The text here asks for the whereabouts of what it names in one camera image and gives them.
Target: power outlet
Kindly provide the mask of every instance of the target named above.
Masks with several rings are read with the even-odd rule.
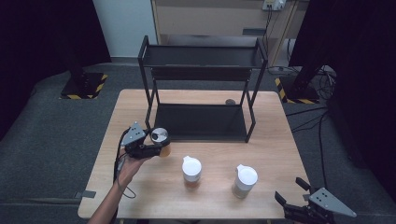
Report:
[[[273,11],[282,10],[286,5],[286,0],[264,0],[262,4],[262,10],[269,11],[270,9]]]

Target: wire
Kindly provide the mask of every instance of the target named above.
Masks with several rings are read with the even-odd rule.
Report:
[[[267,23],[265,24],[265,34],[262,37],[262,41],[264,42],[263,45],[265,47],[265,54],[267,56],[267,59],[268,59],[268,50],[269,50],[269,46],[268,46],[268,26],[269,26],[271,18],[272,18],[272,6],[269,6],[268,8],[269,9],[268,9],[268,14],[267,14]]]
[[[318,108],[313,108],[313,109],[307,109],[307,110],[303,110],[303,111],[299,111],[299,112],[287,114],[286,117],[287,117],[287,116],[292,116],[292,115],[303,114],[303,113],[305,113],[305,112],[314,111],[314,110],[320,110],[320,109],[327,109],[327,106],[318,107]]]
[[[286,57],[288,58],[288,63],[290,62],[290,59],[291,59],[291,54],[290,54],[290,41],[291,41],[291,39],[288,40],[288,47],[287,47],[288,53],[287,53],[287,55],[286,55]]]
[[[297,126],[297,127],[295,127],[295,128],[293,128],[293,129],[291,129],[291,132],[292,132],[292,133],[297,133],[297,132],[299,132],[299,131],[306,131],[306,130],[311,130],[311,129],[315,128],[315,127],[318,125],[318,122],[315,123],[313,126],[311,126],[311,127],[309,127],[309,128],[298,129],[298,128],[303,127],[303,126],[305,126],[306,124],[308,124],[308,123],[314,121],[315,119],[320,118],[321,116],[323,116],[323,114],[322,114],[322,115],[319,115],[319,116],[317,116],[317,117],[315,117],[315,118],[313,118],[313,119],[311,119],[311,120],[309,120],[309,121],[307,121],[307,122],[305,122],[305,123],[303,123],[303,124],[301,124],[301,125],[299,125],[299,126]]]
[[[323,156],[323,144],[322,144],[322,140],[321,140],[321,125],[322,125],[322,121],[323,118],[326,116],[326,114],[329,111],[326,111],[324,114],[322,114],[322,116],[320,117],[320,121],[319,121],[319,131],[318,131],[318,137],[319,137],[319,147],[320,147],[320,161],[321,161],[321,168],[322,168],[322,175],[323,175],[323,183],[324,183],[324,188],[328,189],[327,186],[327,179],[326,179],[326,172],[325,172],[325,168],[324,168],[324,156]]]
[[[43,204],[80,204],[81,199],[64,199],[64,198],[22,198],[22,199],[4,199],[0,204],[5,203],[43,203]]]
[[[132,194],[133,194],[134,196],[126,195],[126,194],[123,192],[122,188],[121,188],[120,179],[119,179],[120,171],[121,171],[121,169],[122,169],[122,166],[123,166],[123,164],[124,164],[124,161],[125,161],[125,157],[126,157],[126,156],[128,156],[128,154],[126,154],[126,153],[124,153],[124,154],[122,154],[122,156],[120,156],[120,164],[119,164],[119,166],[118,166],[118,171],[117,171],[117,185],[119,186],[119,190],[120,190],[120,192],[123,194],[123,196],[125,196],[125,197],[127,197],[127,198],[130,198],[130,199],[133,199],[133,198],[136,197],[136,194],[134,193],[134,191],[131,190],[130,188],[128,188],[128,186],[127,186],[126,188],[127,188],[129,191],[131,191]]]

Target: wooden table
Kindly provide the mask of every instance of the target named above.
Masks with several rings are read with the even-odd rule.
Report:
[[[240,91],[160,91],[160,95],[169,103],[220,104],[227,99],[237,102]],[[135,121],[145,129],[147,108],[143,90],[120,93],[86,188],[96,195],[83,198],[80,217],[91,217],[105,198],[112,185],[120,135]],[[294,181],[297,176],[307,181],[307,176],[277,94],[259,91],[254,111],[257,124],[248,143],[172,142],[168,157],[155,157],[143,164],[129,185],[137,197],[121,199],[118,217],[283,218],[283,209],[274,199],[276,190],[288,203],[304,205],[306,192]],[[248,126],[248,109],[244,114]],[[183,184],[185,156],[197,158],[203,165],[201,185],[195,190]],[[259,175],[245,199],[234,197],[231,191],[239,164],[253,167]]]

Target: cup lid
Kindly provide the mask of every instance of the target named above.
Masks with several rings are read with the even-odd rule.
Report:
[[[244,165],[238,166],[238,178],[245,185],[254,185],[258,180],[257,172],[249,167]]]
[[[195,158],[185,157],[182,169],[186,175],[198,175],[201,172],[202,164]]]

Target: dark shelf surface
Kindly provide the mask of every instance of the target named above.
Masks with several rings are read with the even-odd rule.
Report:
[[[164,127],[172,140],[245,141],[241,105],[160,104],[155,127]]]
[[[258,47],[147,46],[146,67],[262,68]]]

